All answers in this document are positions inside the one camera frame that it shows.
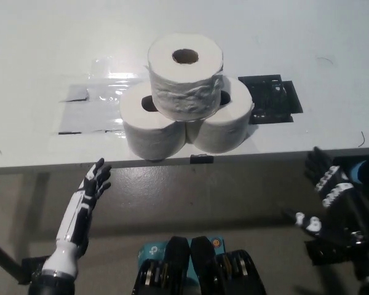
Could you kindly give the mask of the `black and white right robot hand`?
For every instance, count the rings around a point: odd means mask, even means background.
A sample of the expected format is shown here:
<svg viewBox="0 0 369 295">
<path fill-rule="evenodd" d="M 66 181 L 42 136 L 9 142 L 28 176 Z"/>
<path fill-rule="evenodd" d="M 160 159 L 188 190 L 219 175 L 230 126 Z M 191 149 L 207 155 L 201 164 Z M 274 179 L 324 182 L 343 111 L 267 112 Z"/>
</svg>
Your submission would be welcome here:
<svg viewBox="0 0 369 295">
<path fill-rule="evenodd" d="M 326 152 L 314 147 L 307 154 L 304 174 L 314 186 L 325 213 L 318 217 L 284 208 L 284 216 L 316 239 L 342 248 L 369 246 L 369 210 L 344 169 L 335 165 Z"/>
</svg>

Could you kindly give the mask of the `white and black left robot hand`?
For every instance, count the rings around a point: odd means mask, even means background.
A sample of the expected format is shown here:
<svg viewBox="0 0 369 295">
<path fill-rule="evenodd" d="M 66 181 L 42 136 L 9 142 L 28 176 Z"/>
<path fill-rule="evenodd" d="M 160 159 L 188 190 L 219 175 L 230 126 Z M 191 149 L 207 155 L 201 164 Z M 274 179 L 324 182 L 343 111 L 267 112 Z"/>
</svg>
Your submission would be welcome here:
<svg viewBox="0 0 369 295">
<path fill-rule="evenodd" d="M 78 260 L 85 254 L 89 242 L 92 213 L 97 201 L 111 183 L 111 166 L 101 158 L 84 176 L 71 196 L 61 221 L 55 251 L 45 261 L 42 274 L 74 280 L 78 274 Z"/>
</svg>

